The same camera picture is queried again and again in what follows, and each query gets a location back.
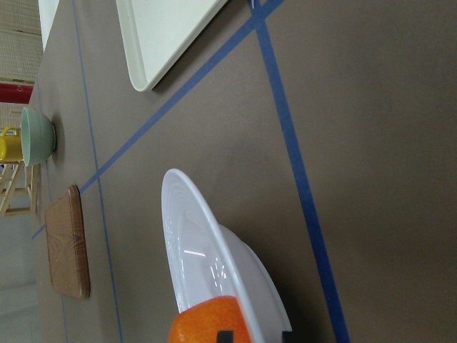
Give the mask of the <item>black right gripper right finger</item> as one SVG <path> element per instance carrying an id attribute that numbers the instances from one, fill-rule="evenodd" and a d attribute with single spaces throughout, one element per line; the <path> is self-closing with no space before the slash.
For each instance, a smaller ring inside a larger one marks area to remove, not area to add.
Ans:
<path id="1" fill-rule="evenodd" d="M 281 335 L 282 343 L 299 343 L 300 335 L 294 331 L 283 331 Z"/>

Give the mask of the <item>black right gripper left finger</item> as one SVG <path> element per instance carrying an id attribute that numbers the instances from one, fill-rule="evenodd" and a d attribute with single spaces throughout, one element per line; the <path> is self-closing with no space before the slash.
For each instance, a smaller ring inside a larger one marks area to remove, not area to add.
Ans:
<path id="1" fill-rule="evenodd" d="M 221 330 L 217 333 L 217 343 L 234 343 L 234 332 Z"/>

